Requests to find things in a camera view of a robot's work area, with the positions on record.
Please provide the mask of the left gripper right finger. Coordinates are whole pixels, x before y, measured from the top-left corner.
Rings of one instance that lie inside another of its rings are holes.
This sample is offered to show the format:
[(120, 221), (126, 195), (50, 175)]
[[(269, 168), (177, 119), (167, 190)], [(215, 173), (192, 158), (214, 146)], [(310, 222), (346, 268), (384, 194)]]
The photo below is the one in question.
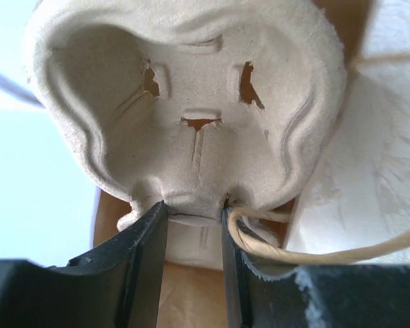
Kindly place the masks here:
[(410, 327), (410, 265), (299, 265), (246, 254), (222, 214), (229, 327)]

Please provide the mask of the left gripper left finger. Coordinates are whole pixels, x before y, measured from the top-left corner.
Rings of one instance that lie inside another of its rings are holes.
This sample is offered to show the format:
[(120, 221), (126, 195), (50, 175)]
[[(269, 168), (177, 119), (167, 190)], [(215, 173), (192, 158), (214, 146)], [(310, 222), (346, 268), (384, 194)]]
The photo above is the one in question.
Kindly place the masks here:
[(0, 260), (0, 327), (156, 327), (167, 231), (158, 202), (64, 267)]

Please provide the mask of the brown pulp cup carrier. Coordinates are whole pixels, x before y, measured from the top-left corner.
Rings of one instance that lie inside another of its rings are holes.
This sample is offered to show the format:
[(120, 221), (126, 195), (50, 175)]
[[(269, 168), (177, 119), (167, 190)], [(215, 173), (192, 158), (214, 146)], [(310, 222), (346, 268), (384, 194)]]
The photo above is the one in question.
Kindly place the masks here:
[(346, 85), (342, 43), (311, 1), (41, 1), (30, 84), (85, 173), (169, 213), (166, 259), (221, 269), (221, 213), (302, 192)]

